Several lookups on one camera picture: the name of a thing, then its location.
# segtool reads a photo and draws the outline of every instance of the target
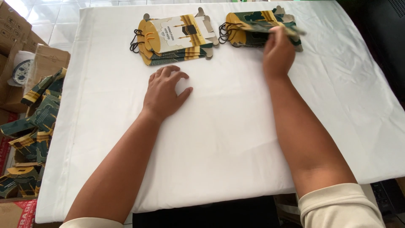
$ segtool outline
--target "stack of paper bags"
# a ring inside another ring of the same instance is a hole
[[[188,14],[151,19],[149,14],[145,14],[143,18],[134,31],[130,50],[139,53],[148,66],[197,58],[211,59],[213,46],[219,44],[210,18],[201,7],[196,16]]]
[[[35,109],[32,116],[0,126],[3,135],[14,138],[9,142],[24,158],[23,163],[44,163],[51,143],[56,116],[62,97],[66,69],[42,79],[21,100]]]
[[[293,15],[277,6],[272,11],[229,13],[220,26],[221,43],[229,41],[235,47],[264,47],[269,29],[283,26],[297,52],[302,52],[300,35],[305,32],[296,26]]]

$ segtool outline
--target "sleeve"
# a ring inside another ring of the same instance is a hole
[[[384,228],[379,209],[361,186],[345,183],[305,194],[298,202],[304,228]]]
[[[102,218],[78,218],[63,223],[60,228],[122,228],[117,221]]]

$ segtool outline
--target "left hand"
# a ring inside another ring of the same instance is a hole
[[[181,78],[188,79],[189,76],[175,65],[162,67],[153,73],[149,78],[142,111],[160,122],[174,114],[193,91],[192,87],[188,87],[177,96],[175,87]]]

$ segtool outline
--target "table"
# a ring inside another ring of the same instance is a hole
[[[141,111],[149,75],[160,67],[146,66],[129,51],[144,13],[164,18],[196,13],[200,6],[218,35],[227,13],[277,5],[308,32],[291,81],[358,182],[404,176],[405,113],[335,1],[86,8],[80,11],[36,221],[65,218],[87,178]],[[261,49],[229,43],[215,49],[211,60],[177,64],[190,75],[177,91],[188,86],[194,91],[163,123],[133,212],[294,191],[261,64]]]

